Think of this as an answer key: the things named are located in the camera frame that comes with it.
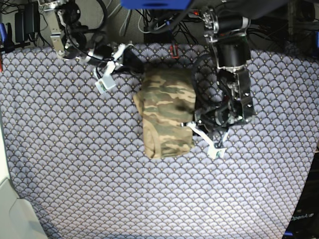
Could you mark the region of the image-left robot arm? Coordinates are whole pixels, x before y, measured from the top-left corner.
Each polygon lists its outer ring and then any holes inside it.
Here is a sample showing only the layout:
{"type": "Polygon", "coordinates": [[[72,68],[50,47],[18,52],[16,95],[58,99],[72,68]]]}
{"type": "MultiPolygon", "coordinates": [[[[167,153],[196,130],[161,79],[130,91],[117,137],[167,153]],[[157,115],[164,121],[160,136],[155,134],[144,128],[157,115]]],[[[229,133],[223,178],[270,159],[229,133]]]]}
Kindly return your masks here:
{"type": "Polygon", "coordinates": [[[114,43],[108,40],[105,31],[108,11],[103,1],[98,1],[103,16],[96,28],[89,28],[80,22],[81,9],[74,0],[40,0],[48,26],[53,48],[58,58],[77,58],[92,65],[99,93],[115,87],[113,74],[144,73],[143,62],[132,52],[133,44],[114,43]]]}

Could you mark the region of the image-right robot arm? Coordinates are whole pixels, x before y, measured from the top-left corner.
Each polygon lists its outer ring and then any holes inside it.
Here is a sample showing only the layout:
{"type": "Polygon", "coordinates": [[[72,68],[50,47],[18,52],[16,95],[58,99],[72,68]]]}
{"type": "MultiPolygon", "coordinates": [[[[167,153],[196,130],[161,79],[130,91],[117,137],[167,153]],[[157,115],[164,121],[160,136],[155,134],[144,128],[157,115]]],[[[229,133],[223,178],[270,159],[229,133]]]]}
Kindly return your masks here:
{"type": "Polygon", "coordinates": [[[287,4],[286,0],[226,0],[225,8],[206,7],[202,11],[204,38],[210,52],[200,56],[194,67],[211,58],[214,63],[216,82],[222,91],[222,101],[212,102],[204,98],[196,84],[191,82],[198,105],[194,118],[182,123],[201,136],[208,144],[208,156],[223,157],[223,146],[232,126],[250,123],[255,117],[251,96],[249,70],[251,60],[247,31],[252,20],[257,20],[287,4]]]}

